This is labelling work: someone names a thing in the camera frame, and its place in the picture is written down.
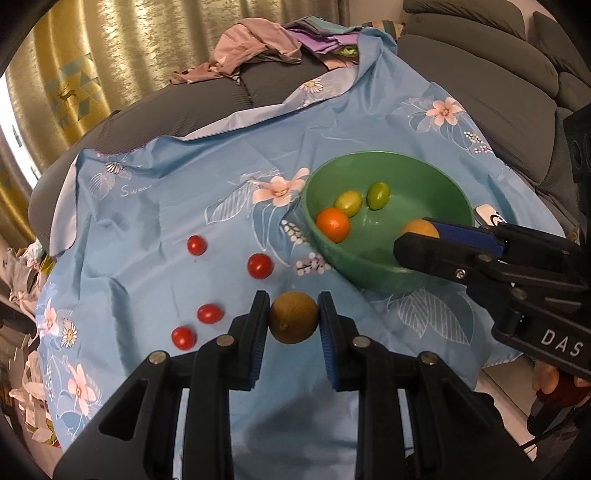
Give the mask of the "golden curtain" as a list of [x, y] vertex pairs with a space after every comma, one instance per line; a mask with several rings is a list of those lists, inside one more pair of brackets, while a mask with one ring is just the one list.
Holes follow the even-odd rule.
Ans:
[[33, 239], [31, 191], [47, 170], [100, 121], [168, 86], [175, 71], [208, 59], [236, 21], [283, 23], [315, 15], [349, 23], [347, 1], [4, 1], [32, 14], [1, 75], [1, 233], [13, 246]]

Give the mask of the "green tomato front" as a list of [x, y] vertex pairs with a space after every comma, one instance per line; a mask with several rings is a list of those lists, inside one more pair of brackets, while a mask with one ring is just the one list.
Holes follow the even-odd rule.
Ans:
[[348, 218], [356, 216], [363, 206], [363, 196], [356, 190], [348, 190], [342, 192], [337, 199], [335, 199], [334, 207], [346, 215]]

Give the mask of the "blue floral cloth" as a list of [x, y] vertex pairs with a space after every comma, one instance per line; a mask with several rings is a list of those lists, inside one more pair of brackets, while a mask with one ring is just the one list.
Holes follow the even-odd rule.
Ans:
[[[197, 309], [219, 303], [228, 317], [259, 289], [332, 293], [339, 311], [394, 351], [443, 354], [474, 385], [482, 368], [516, 352], [490, 334], [490, 316], [465, 290], [444, 284], [408, 297], [353, 287], [311, 241], [301, 192], [315, 169], [361, 151], [423, 160], [451, 177], [472, 207], [560, 234], [532, 189], [502, 160], [463, 106], [404, 62], [394, 40], [361, 33], [361, 59], [301, 84], [278, 105], [236, 112], [184, 137], [159, 137], [119, 155], [81, 151], [56, 205], [49, 251], [57, 262], [36, 321], [44, 390], [62, 447], [70, 446], [125, 378], [152, 351], [173, 348]], [[207, 241], [200, 256], [186, 241]], [[254, 279], [252, 254], [273, 260]]]

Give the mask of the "pink grey clothes pile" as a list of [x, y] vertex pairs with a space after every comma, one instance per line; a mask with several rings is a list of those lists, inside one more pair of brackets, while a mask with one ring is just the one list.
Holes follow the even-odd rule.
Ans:
[[245, 64], [280, 62], [300, 64], [301, 42], [279, 23], [265, 18], [245, 18], [225, 30], [211, 59], [195, 67], [171, 74], [173, 85], [192, 84], [219, 78], [239, 82]]

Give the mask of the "small brown fruit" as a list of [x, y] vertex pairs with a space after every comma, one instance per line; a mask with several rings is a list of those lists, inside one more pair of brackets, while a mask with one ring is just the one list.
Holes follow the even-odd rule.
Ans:
[[436, 226], [426, 219], [415, 219], [408, 222], [401, 230], [401, 234], [407, 233], [422, 235], [431, 238], [440, 238], [440, 233]]
[[318, 306], [307, 294], [288, 291], [270, 306], [270, 333], [283, 344], [307, 340], [318, 326]]

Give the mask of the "orange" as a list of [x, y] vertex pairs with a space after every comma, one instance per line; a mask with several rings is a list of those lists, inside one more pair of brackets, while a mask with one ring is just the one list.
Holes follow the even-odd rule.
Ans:
[[335, 207], [329, 207], [318, 213], [315, 218], [318, 230], [334, 243], [341, 243], [351, 231], [349, 217]]

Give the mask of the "grey sofa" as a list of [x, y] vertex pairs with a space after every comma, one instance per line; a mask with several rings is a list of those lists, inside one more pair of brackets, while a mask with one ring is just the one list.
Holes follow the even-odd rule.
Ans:
[[[563, 128], [590, 101], [590, 76], [562, 28], [533, 16], [539, 39], [502, 1], [408, 1], [401, 58], [456, 97], [494, 152], [529, 183], [568, 234], [576, 234], [577, 194]], [[311, 54], [297, 65], [245, 66], [239, 81], [215, 79], [147, 94], [92, 122], [64, 148], [33, 189], [28, 220], [47, 243], [66, 172], [77, 153], [124, 153], [160, 135], [182, 136], [231, 113], [282, 102], [325, 73]]]

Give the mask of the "red cherry tomato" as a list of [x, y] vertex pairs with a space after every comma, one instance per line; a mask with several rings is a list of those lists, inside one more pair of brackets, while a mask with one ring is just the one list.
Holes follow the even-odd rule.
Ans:
[[215, 324], [224, 318], [224, 310], [215, 303], [201, 305], [197, 309], [197, 320], [204, 324]]
[[252, 278], [266, 279], [273, 274], [274, 264], [270, 256], [264, 253], [256, 253], [249, 257], [246, 268]]
[[173, 329], [170, 338], [173, 345], [181, 351], [190, 350], [197, 344], [197, 335], [191, 328], [186, 326]]
[[200, 256], [207, 249], [207, 241], [199, 235], [191, 235], [186, 241], [187, 251], [193, 256]]

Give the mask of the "white remote control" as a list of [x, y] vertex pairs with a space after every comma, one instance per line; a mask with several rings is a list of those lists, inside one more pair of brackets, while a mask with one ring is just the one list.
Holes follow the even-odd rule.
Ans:
[[496, 227], [506, 222], [504, 217], [489, 204], [476, 207], [475, 217], [478, 224], [482, 227]]

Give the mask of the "small brown fruit front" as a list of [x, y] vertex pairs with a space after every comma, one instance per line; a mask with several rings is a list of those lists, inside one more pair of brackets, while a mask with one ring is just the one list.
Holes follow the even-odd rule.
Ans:
[[426, 219], [415, 219], [408, 222], [401, 230], [401, 234], [407, 233], [422, 235], [431, 238], [440, 238], [440, 233], [436, 226]]

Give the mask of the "green plastic bowl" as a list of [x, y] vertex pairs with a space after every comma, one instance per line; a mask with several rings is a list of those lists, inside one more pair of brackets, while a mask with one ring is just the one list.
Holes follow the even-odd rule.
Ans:
[[[315, 224], [318, 214], [346, 191], [366, 195], [384, 182], [389, 202], [380, 210], [363, 204], [349, 223], [349, 235], [332, 242]], [[363, 151], [329, 160], [311, 173], [301, 192], [304, 222], [325, 261], [356, 288], [389, 295], [424, 287], [427, 276], [405, 269], [394, 258], [394, 242], [410, 221], [432, 218], [474, 224], [472, 206], [444, 172], [421, 160], [392, 152]]]

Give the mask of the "purple clothes pile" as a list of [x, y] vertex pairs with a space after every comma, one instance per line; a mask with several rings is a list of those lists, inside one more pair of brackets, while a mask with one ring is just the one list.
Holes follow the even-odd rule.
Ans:
[[329, 70], [359, 62], [360, 26], [346, 27], [320, 17], [305, 16], [283, 27]]

